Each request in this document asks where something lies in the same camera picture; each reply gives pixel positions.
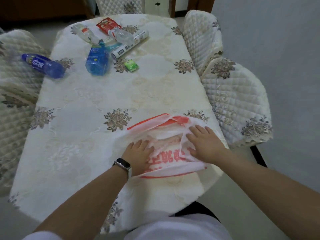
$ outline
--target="quilted chair cover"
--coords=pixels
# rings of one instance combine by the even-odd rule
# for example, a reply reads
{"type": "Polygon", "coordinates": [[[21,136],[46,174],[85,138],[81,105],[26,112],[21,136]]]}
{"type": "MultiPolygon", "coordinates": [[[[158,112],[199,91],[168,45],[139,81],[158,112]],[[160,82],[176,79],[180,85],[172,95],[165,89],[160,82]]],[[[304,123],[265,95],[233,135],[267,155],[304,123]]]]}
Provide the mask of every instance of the quilted chair cover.
{"type": "Polygon", "coordinates": [[[182,35],[194,67],[201,76],[209,62],[223,52],[219,22],[211,13],[191,10],[186,14],[182,35]]]}
{"type": "Polygon", "coordinates": [[[0,35],[0,196],[10,192],[44,77],[23,53],[49,55],[27,31],[0,35]]]}
{"type": "Polygon", "coordinates": [[[201,82],[230,149],[272,138],[267,93],[252,72],[220,56],[210,61],[201,82]]]}
{"type": "Polygon", "coordinates": [[[96,0],[101,16],[139,13],[145,10],[144,0],[96,0]]]}

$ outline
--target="white tablecloth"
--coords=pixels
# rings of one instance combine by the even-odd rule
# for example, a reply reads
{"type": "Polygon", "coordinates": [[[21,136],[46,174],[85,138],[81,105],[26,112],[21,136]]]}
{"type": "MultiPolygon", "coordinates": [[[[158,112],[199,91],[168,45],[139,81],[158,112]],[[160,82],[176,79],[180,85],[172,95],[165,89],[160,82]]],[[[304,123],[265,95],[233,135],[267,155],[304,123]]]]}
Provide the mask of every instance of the white tablecloth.
{"type": "MultiPolygon", "coordinates": [[[[43,81],[9,199],[36,220],[43,221],[109,169],[121,156],[112,147],[114,135],[147,118],[162,113],[200,118],[218,131],[227,147],[176,21],[140,14],[113,18],[130,32],[150,33],[123,57],[139,65],[133,73],[122,59],[113,61],[105,76],[92,76],[85,68],[91,45],[74,35],[70,26],[57,36],[51,59],[62,61],[67,72],[62,79],[43,81]]],[[[95,26],[100,20],[82,23],[105,38],[95,26]]],[[[131,180],[101,232],[130,230],[173,214],[195,201],[221,174],[212,166],[184,176],[131,180]]]]}

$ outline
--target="shirt sleeve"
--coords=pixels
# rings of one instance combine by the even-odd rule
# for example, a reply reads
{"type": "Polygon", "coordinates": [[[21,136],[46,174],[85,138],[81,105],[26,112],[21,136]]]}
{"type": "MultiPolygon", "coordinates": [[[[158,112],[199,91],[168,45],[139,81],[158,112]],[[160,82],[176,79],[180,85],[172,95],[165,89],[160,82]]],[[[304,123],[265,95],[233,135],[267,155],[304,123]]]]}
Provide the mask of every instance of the shirt sleeve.
{"type": "Polygon", "coordinates": [[[34,232],[22,240],[62,240],[62,238],[52,232],[34,232]]]}

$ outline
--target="green packet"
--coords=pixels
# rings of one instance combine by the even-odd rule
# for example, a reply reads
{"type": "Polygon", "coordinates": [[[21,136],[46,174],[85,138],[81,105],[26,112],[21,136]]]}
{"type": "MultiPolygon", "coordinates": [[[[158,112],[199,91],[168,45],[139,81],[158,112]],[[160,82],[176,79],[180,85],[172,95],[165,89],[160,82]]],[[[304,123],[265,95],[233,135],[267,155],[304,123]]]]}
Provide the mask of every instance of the green packet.
{"type": "Polygon", "coordinates": [[[139,67],[133,60],[128,60],[124,63],[124,66],[128,69],[129,72],[134,72],[139,67]]]}

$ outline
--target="red package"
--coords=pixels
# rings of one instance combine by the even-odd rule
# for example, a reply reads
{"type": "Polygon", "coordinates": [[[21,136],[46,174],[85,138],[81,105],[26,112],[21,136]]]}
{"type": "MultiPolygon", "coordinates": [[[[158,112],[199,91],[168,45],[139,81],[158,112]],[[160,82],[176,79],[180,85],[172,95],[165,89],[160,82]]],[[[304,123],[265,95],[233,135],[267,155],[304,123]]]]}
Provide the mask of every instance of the red package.
{"type": "Polygon", "coordinates": [[[102,31],[104,31],[106,34],[108,34],[109,36],[114,36],[113,32],[111,32],[111,30],[119,28],[121,29],[122,27],[116,23],[115,20],[107,17],[105,19],[103,19],[102,21],[100,21],[98,24],[96,24],[96,26],[98,26],[102,31]]]}

